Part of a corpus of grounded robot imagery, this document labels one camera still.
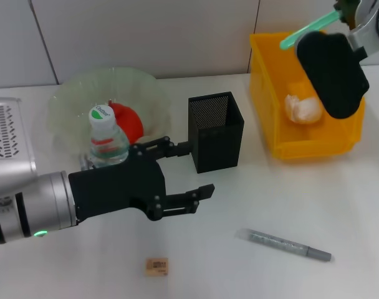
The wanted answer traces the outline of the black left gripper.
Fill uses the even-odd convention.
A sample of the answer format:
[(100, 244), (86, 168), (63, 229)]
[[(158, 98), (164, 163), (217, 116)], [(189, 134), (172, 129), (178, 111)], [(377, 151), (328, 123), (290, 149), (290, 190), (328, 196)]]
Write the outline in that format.
[(149, 220), (195, 214), (202, 200), (212, 197), (214, 184), (166, 195), (165, 178), (158, 159), (186, 156), (189, 141), (174, 144), (169, 136), (132, 144), (132, 153), (119, 163), (68, 175), (75, 202), (76, 218), (88, 218), (135, 208)]

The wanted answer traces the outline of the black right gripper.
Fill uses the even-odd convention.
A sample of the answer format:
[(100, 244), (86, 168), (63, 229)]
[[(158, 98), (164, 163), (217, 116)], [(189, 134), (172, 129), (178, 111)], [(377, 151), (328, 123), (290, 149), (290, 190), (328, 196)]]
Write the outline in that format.
[(355, 15), (361, 0), (336, 0), (333, 8), (340, 14), (340, 21), (348, 27), (356, 27)]

